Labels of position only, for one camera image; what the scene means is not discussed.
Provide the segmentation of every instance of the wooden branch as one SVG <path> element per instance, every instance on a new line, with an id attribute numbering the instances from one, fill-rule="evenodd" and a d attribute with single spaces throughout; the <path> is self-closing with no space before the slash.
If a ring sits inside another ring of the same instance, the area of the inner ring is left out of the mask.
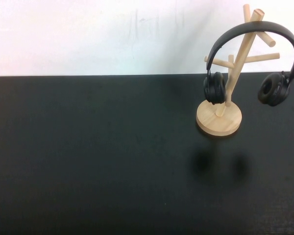
<path id="1" fill-rule="evenodd" d="M 244 10 L 244 21 L 245 23 L 250 21 L 250 9 L 249 4 L 245 4 L 243 6 Z M 267 33 L 265 32 L 257 32 L 257 36 L 260 37 L 269 47 L 275 46 L 275 40 L 272 39 Z"/>
<path id="2" fill-rule="evenodd" d="M 253 11 L 253 14 L 250 18 L 250 21 L 261 21 L 264 17 L 264 12 L 260 9 L 256 9 Z M 226 92 L 230 92 L 230 94 L 233 92 L 234 87 L 237 83 L 237 80 L 239 78 L 239 75 L 242 71 L 243 65 L 245 63 L 245 60 L 247 58 L 247 55 L 250 51 L 251 45 L 253 44 L 256 37 L 256 33 L 247 33 L 245 34 L 242 44 L 240 46 L 239 52 L 236 56 L 235 62 L 234 62 L 234 68 L 231 71 L 231 74 L 227 80 L 226 83 Z"/>
<path id="3" fill-rule="evenodd" d="M 234 55 L 229 55 L 228 60 L 229 60 L 230 63 L 234 63 Z M 232 72 L 232 69 L 229 68 L 228 69 L 228 77 L 230 77 L 231 72 Z M 225 96 L 226 101 L 224 103 L 220 104 L 219 107 L 216 110 L 216 115 L 218 117 L 222 117 L 224 112 L 225 112 L 226 107 L 230 107 L 230 105 L 231 105 L 231 96 L 232 96 L 232 92 L 230 92 L 229 94 L 226 93 L 226 96 Z"/>
<path id="4" fill-rule="evenodd" d="M 207 62 L 208 60 L 208 57 L 205 56 L 204 58 L 204 62 Z M 219 65 L 219 66 L 223 66 L 223 67 L 227 67 L 227 68 L 230 68 L 230 69 L 233 69 L 234 68 L 234 64 L 233 63 L 230 63 L 230 62 L 227 62 L 227 61 L 224 61 L 224 60 L 220 60 L 220 59 L 217 59 L 215 58 L 212 63 L 214 65 Z"/>
<path id="5" fill-rule="evenodd" d="M 245 23 L 250 21 L 250 9 L 249 9 L 249 4 L 245 4 L 243 6 L 243 10 L 244 10 L 244 21 Z"/>
<path id="6" fill-rule="evenodd" d="M 259 62 L 259 61 L 265 61 L 265 60 L 275 60 L 275 59 L 280 59 L 280 53 L 249 56 L 246 58 L 245 63 Z"/>

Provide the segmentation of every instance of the ear cushion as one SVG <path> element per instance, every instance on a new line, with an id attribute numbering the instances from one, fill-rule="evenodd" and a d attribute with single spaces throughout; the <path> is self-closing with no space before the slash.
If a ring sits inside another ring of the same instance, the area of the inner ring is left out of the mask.
<path id="1" fill-rule="evenodd" d="M 268 75 L 261 84 L 258 99 L 263 104 L 273 104 L 278 98 L 283 85 L 283 75 L 274 72 Z"/>
<path id="2" fill-rule="evenodd" d="M 225 102 L 225 82 L 223 78 L 223 74 L 220 72 L 216 72 L 213 77 L 214 80 L 214 88 L 216 93 L 215 103 L 223 103 Z"/>

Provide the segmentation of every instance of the headphones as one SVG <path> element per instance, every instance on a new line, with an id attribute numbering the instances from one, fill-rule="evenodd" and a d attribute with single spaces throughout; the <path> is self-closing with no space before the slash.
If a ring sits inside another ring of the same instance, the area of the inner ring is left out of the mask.
<path id="1" fill-rule="evenodd" d="M 272 22 L 253 21 L 240 24 L 229 31 L 225 32 L 213 45 L 207 59 L 207 77 L 204 80 L 204 92 L 208 102 L 212 104 L 222 104 L 225 102 L 225 82 L 223 75 L 216 72 L 211 75 L 210 68 L 212 61 L 218 50 L 231 39 L 242 34 L 251 32 L 272 32 L 279 34 L 289 40 L 294 47 L 294 35 L 285 27 Z M 294 62 L 290 75 L 274 72 L 268 75 L 261 84 L 258 92 L 258 99 L 263 104 L 276 106 L 282 103 L 290 92 L 290 83 L 294 79 Z"/>

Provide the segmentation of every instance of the wooden headphone stand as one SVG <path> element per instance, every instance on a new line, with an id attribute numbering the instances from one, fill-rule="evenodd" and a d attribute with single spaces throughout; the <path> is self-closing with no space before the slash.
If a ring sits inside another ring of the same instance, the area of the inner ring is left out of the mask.
<path id="1" fill-rule="evenodd" d="M 250 21 L 262 21 L 264 12 L 260 9 L 253 11 L 250 17 L 249 5 L 245 4 L 244 19 L 245 23 Z M 275 41 L 265 32 L 253 32 L 244 35 L 239 52 L 234 61 L 234 55 L 228 56 L 228 61 L 214 59 L 213 64 L 228 68 L 228 80 L 225 85 L 226 97 L 223 104 L 209 103 L 203 101 L 197 108 L 196 120 L 200 128 L 206 133 L 213 136 L 228 136 L 234 133 L 240 126 L 242 121 L 242 113 L 240 108 L 231 101 L 231 96 L 237 80 L 239 79 L 243 65 L 245 63 L 279 59 L 280 53 L 249 56 L 251 45 L 258 35 L 269 47 L 275 46 Z"/>

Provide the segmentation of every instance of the black table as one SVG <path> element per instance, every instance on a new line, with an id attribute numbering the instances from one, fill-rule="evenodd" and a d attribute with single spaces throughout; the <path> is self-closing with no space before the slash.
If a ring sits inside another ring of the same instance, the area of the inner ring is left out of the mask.
<path id="1" fill-rule="evenodd" d="M 201 75 L 0 77 L 0 232 L 294 234 L 294 83 L 243 73 L 243 120 L 196 124 Z"/>

